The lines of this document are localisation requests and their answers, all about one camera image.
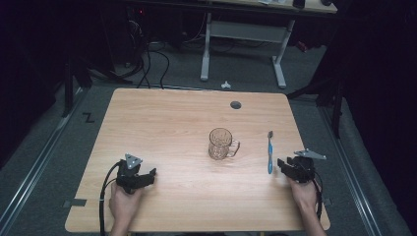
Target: white object on floor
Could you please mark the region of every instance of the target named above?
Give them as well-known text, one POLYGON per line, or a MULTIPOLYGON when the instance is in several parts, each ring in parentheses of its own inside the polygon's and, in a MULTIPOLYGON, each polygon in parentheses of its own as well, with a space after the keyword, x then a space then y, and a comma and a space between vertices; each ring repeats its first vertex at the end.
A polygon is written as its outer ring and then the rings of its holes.
POLYGON ((221 87, 224 88, 224 89, 230 89, 230 88, 232 88, 232 86, 227 81, 225 81, 224 84, 221 85, 221 87))

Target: desk leg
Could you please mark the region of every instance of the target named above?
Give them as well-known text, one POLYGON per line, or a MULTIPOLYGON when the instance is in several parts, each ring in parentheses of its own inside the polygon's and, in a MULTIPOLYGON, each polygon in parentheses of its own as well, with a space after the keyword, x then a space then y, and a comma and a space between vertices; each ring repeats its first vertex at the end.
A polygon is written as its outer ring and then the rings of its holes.
POLYGON ((285 32, 284 39, 281 42, 281 47, 279 48, 278 55, 272 57, 272 63, 273 63, 273 68, 275 69, 276 79, 278 80, 278 86, 281 89, 286 88, 284 75, 282 74, 281 59, 282 59, 282 56, 284 55, 285 48, 288 44, 288 40, 289 40, 289 37, 291 36, 294 24, 295 24, 294 20, 291 20, 289 22, 288 27, 285 32))
POLYGON ((209 37, 211 32, 211 13, 208 13, 208 21, 206 24, 206 45, 205 53, 203 54, 202 75, 200 79, 207 81, 209 79, 209 37))

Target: gray floor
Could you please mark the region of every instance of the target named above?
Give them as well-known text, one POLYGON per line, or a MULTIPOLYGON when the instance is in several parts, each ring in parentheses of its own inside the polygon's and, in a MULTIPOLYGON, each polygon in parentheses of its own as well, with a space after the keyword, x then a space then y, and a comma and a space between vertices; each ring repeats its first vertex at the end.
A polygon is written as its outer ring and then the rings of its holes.
MULTIPOLYGON (((161 48, 159 52, 169 58, 169 70, 163 79, 166 89, 180 87, 222 90, 221 85, 227 81, 232 86, 229 90, 281 93, 290 93, 307 85, 326 51, 324 47, 306 53, 295 47, 287 48, 282 60, 287 88, 280 89, 277 87, 270 58, 246 53, 249 50, 247 46, 214 45, 207 82, 199 79, 202 48, 183 47, 178 51, 163 44, 153 44, 152 47, 161 48)), ((252 50, 268 51, 270 47, 273 45, 262 45, 252 50)), ((157 53, 151 53, 150 58, 148 79, 151 84, 157 85, 167 61, 157 53)), ((134 84, 124 87, 133 89, 142 75, 140 72, 130 78, 134 84)), ((11 217, 6 228, 3 228, 5 235, 78 235, 65 230, 69 209, 63 207, 63 204, 76 194, 111 94, 119 87, 114 83, 94 79, 92 88, 77 96, 78 106, 67 120, 61 117, 64 111, 63 90, 58 91, 55 105, 32 126, 20 148, 0 171, 0 210, 5 212, 1 222, 5 222, 6 214, 15 213, 15 217, 11 217), (90 120, 94 122, 87 123, 84 113, 90 113, 90 120), (48 146, 53 147, 51 151, 46 152, 44 147, 57 127, 62 128, 61 135, 55 144, 48 146), (25 183, 26 176, 36 166, 40 156, 47 156, 45 167, 38 173, 39 178, 32 180, 33 188, 29 189, 29 197, 21 200, 22 204, 15 210, 11 210, 8 208, 9 203, 16 202, 13 197, 21 184, 25 183)), ((340 140, 336 140, 328 130, 331 107, 316 107, 313 95, 303 95, 291 100, 290 104, 305 147, 328 157, 328 160, 315 162, 324 181, 324 198, 331 222, 328 235, 411 235, 363 147, 346 102, 343 102, 342 107, 340 140), (354 176, 346 174, 346 163, 354 176), (357 193, 351 188, 352 178, 357 179, 365 202, 355 197, 357 193), (361 213, 359 208, 362 203, 368 204, 365 207, 369 207, 375 221, 369 221, 361 213)), ((285 233, 304 235, 304 232, 285 233)))

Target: glass mug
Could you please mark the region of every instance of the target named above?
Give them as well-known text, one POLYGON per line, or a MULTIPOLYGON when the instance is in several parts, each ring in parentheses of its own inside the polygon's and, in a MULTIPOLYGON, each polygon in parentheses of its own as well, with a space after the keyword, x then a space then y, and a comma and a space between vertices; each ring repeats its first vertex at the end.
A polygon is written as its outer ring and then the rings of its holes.
POLYGON ((223 128, 216 128, 209 133, 208 154, 215 160, 234 156, 240 142, 233 140, 232 134, 223 128))

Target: cable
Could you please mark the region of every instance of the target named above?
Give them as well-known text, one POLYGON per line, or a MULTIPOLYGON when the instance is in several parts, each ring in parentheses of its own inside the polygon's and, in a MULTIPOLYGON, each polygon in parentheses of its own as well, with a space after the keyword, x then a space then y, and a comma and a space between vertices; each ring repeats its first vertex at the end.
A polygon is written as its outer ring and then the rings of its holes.
POLYGON ((112 180, 110 180, 106 185, 105 185, 105 188, 107 188, 107 186, 109 185, 109 184, 111 184, 113 181, 115 181, 116 180, 116 178, 114 178, 114 179, 112 179, 112 180))
POLYGON ((120 162, 117 162, 111 167, 111 169, 107 173, 107 176, 104 179, 104 183, 103 183, 103 186, 101 188, 100 199, 99 199, 99 207, 98 207, 98 217, 99 217, 99 221, 100 221, 100 235, 101 236, 105 236, 105 230, 104 230, 104 195, 105 195, 105 189, 108 185, 107 180, 108 180, 108 177, 110 176, 111 172, 114 170, 114 168, 116 168, 119 165, 120 165, 120 162))
POLYGON ((201 43, 199 43, 197 46, 190 46, 190 44, 198 42, 199 40, 204 39, 204 37, 200 37, 200 38, 196 38, 194 40, 188 40, 186 42, 183 42, 183 46, 187 47, 187 48, 192 48, 192 49, 199 49, 202 48, 206 45, 206 43, 203 41, 201 43))
POLYGON ((261 46, 268 46, 268 45, 272 44, 272 42, 262 41, 262 42, 257 42, 256 45, 251 45, 251 44, 248 44, 248 43, 243 43, 241 41, 248 41, 248 40, 236 40, 235 43, 239 46, 252 47, 252 48, 257 48, 257 47, 261 47, 261 46))
POLYGON ((119 83, 131 83, 130 81, 126 81, 124 79, 131 77, 135 74, 137 74, 138 72, 140 72, 143 67, 144 67, 144 61, 142 59, 142 52, 144 51, 144 46, 146 46, 146 37, 143 36, 142 34, 142 27, 141 25, 139 25, 137 22, 135 22, 134 20, 128 20, 128 24, 130 24, 130 26, 132 26, 130 28, 130 37, 132 38, 132 42, 133 42, 133 61, 136 61, 136 66, 135 68, 125 74, 122 75, 117 75, 115 72, 112 71, 108 71, 105 74, 106 76, 101 76, 96 74, 95 72, 89 70, 89 74, 92 77, 95 77, 97 79, 100 80, 111 80, 111 81, 116 81, 119 83))
POLYGON ((196 41, 196 40, 199 40, 199 39, 201 39, 201 38, 204 38, 203 36, 202 36, 202 37, 199 37, 199 36, 200 36, 200 34, 202 33, 203 27, 204 27, 204 25, 205 25, 205 22, 206 22, 206 17, 207 17, 207 13, 205 13, 205 15, 203 16, 202 25, 200 26, 200 29, 199 29, 199 31, 196 33, 196 35, 195 35, 194 37, 192 37, 190 40, 183 41, 183 43, 188 43, 188 42, 192 42, 192 41, 196 41))
POLYGON ((157 54, 159 54, 159 55, 162 55, 163 57, 165 57, 165 59, 166 59, 166 63, 167 63, 167 65, 166 65, 166 69, 165 69, 165 71, 163 72, 163 74, 162 74, 162 76, 160 77, 160 79, 159 79, 159 85, 160 85, 160 88, 161 89, 164 89, 163 88, 163 84, 162 84, 162 80, 163 80, 163 77, 165 76, 165 74, 166 74, 166 72, 168 71, 168 68, 169 68, 169 58, 167 57, 167 56, 165 56, 165 54, 163 54, 163 53, 161 53, 161 52, 158 52, 158 51, 152 51, 153 53, 157 53, 157 54))
POLYGON ((317 202, 318 202, 318 208, 317 208, 317 218, 320 220, 320 218, 322 217, 322 208, 323 208, 323 180, 322 177, 320 176, 320 174, 315 171, 315 174, 319 177, 320 179, 320 186, 322 187, 321 189, 319 188, 316 180, 313 180, 314 186, 316 187, 316 194, 317 194, 317 202))
POLYGON ((148 74, 148 72, 149 72, 149 70, 150 70, 150 56, 149 56, 149 48, 147 48, 147 56, 148 56, 148 68, 147 68, 147 71, 144 73, 144 76, 143 76, 143 77, 142 77, 142 79, 139 81, 138 85, 136 86, 136 89, 138 89, 138 88, 141 86, 141 84, 142 84, 142 82, 143 82, 144 80, 147 80, 147 83, 148 83, 148 89, 150 89, 150 84, 149 84, 149 81, 148 81, 148 78, 147 78, 147 74, 148 74))
MULTIPOLYGON (((223 41, 223 42, 228 42, 228 41, 230 41, 230 39, 229 38, 219 38, 218 39, 218 41, 223 41)), ((212 43, 210 44, 210 49, 212 50, 212 51, 215 51, 215 52, 228 52, 228 51, 230 51, 231 49, 233 49, 234 47, 235 47, 235 40, 234 39, 231 39, 231 45, 230 45, 230 47, 229 48, 227 48, 227 49, 225 49, 225 50, 215 50, 212 46, 212 43)))

